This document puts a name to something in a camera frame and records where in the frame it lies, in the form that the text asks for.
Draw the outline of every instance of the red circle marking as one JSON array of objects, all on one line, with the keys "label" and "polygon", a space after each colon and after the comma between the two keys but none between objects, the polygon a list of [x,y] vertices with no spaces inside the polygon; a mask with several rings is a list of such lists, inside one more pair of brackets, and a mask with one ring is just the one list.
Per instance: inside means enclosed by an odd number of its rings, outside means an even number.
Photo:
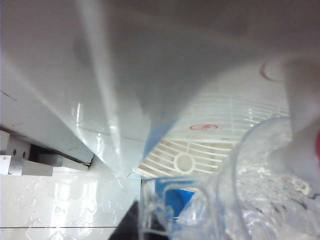
[{"label": "red circle marking", "polygon": [[318,132],[318,135],[316,136],[315,140],[315,153],[318,157],[318,165],[320,167],[320,131]]},{"label": "red circle marking", "polygon": [[215,130],[218,128],[217,125],[214,124],[196,124],[189,127],[191,130],[196,131],[209,131],[209,130]]}]

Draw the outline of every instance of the white fan grille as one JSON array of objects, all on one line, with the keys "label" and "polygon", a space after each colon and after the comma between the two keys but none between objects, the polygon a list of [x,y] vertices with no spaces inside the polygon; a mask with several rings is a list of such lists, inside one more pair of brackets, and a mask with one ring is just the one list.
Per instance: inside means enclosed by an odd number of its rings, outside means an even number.
[{"label": "white fan grille", "polygon": [[285,108],[271,104],[202,94],[134,171],[147,178],[210,174],[250,128],[287,115]]}]

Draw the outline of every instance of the blue plastic part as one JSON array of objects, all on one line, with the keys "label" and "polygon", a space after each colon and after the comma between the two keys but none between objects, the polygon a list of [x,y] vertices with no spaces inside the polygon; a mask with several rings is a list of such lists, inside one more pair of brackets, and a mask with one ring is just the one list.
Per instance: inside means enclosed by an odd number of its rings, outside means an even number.
[{"label": "blue plastic part", "polygon": [[[163,178],[155,180],[155,192],[160,197],[165,199],[165,206],[170,206],[174,212],[174,217],[178,217],[185,205],[190,201],[191,197],[195,194],[193,191],[184,189],[169,189],[164,192],[167,185],[174,183],[173,181],[162,181]],[[192,181],[185,181],[185,184],[192,183]]]}]

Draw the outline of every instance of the white tile wall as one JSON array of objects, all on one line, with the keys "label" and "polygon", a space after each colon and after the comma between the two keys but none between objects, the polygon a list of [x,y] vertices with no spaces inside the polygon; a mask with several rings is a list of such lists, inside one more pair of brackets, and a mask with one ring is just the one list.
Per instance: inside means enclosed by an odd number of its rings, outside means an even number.
[{"label": "white tile wall", "polygon": [[116,227],[133,201],[139,199],[141,181],[117,178],[95,159],[88,172],[54,172],[52,177],[2,176],[0,184],[0,227],[9,228],[3,230],[2,236],[9,233],[20,236],[29,227],[43,227],[29,230],[30,234],[35,234],[34,238],[1,236],[1,240],[37,240],[40,232],[46,238],[54,234],[59,236],[50,240],[74,239],[64,234],[70,232],[80,237],[86,229],[92,231],[80,239],[99,240],[107,238],[104,235],[100,238],[98,232],[110,233],[110,229],[103,227]]},{"label": "white tile wall", "polygon": [[0,240],[107,240],[115,228],[5,228]]}]

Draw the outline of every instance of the transparent plastic cup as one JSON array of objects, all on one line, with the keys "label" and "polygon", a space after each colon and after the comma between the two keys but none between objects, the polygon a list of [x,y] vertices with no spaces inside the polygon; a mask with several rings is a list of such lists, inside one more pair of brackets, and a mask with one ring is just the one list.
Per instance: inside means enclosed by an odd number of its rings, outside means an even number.
[{"label": "transparent plastic cup", "polygon": [[[220,173],[208,177],[163,178],[168,189],[196,191],[179,217],[170,217],[164,195],[153,180],[142,190],[140,238],[144,233],[175,240],[311,240],[320,237],[320,190],[285,171],[273,172],[274,151],[292,140],[288,117],[269,119],[252,128],[225,160]],[[162,230],[154,231],[153,220]]]}]

